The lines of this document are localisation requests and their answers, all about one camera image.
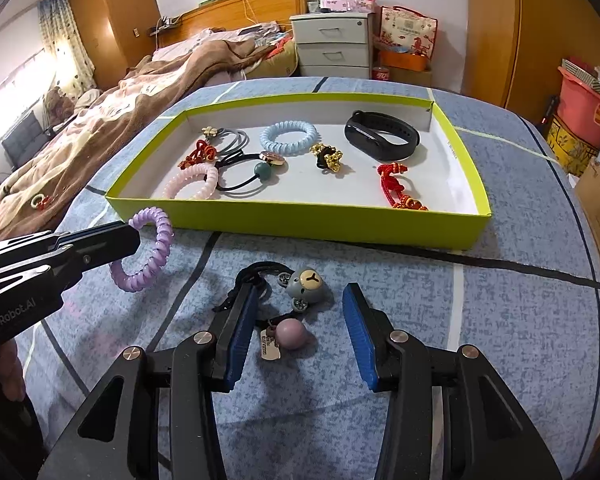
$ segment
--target purple spiral hair tie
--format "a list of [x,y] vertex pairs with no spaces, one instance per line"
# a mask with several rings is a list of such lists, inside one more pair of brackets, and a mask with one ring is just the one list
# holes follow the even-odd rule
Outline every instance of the purple spiral hair tie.
[[167,213],[158,207],[148,207],[129,219],[129,225],[137,230],[140,230],[149,222],[155,224],[158,234],[153,254],[149,261],[144,264],[142,270],[139,270],[133,276],[129,276],[122,268],[122,260],[117,260],[109,265],[113,282],[125,292],[139,292],[153,285],[156,276],[167,263],[167,256],[171,253],[173,229]]

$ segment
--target blue gripper pad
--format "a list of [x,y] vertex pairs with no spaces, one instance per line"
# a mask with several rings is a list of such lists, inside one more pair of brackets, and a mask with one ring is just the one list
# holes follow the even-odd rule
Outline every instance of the blue gripper pad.
[[349,338],[353,346],[358,370],[362,380],[370,390],[375,391],[378,387],[378,374],[376,373],[376,349],[371,341],[368,329],[366,328],[360,308],[369,308],[366,305],[360,305],[356,300],[352,283],[349,283],[342,292],[342,312],[344,321],[347,323]]
[[251,292],[240,313],[240,318],[235,326],[234,336],[229,343],[225,383],[229,390],[233,390],[235,383],[240,380],[244,362],[247,359],[251,334],[258,313],[258,291],[255,287]]

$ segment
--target bear ear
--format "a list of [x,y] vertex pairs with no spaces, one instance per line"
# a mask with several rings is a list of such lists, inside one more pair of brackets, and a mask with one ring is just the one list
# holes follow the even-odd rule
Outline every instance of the bear ear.
[[291,274],[289,274],[288,272],[280,272],[280,274],[278,275],[278,285],[282,288],[286,288],[286,286],[289,284],[290,279]]

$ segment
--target curtain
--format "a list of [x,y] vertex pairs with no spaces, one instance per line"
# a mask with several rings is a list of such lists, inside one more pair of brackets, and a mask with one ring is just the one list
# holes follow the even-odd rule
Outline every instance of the curtain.
[[40,33],[45,51],[56,60],[54,86],[74,101],[96,88],[94,66],[84,49],[69,0],[43,0],[38,3]]

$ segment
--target drawer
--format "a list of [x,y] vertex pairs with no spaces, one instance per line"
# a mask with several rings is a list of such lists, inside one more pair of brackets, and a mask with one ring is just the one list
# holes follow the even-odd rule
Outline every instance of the drawer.
[[305,43],[297,47],[302,65],[369,66],[369,47],[363,43]]
[[365,18],[294,20],[296,43],[367,43]]
[[301,66],[303,76],[318,77],[350,77],[355,79],[371,79],[371,69],[364,66]]

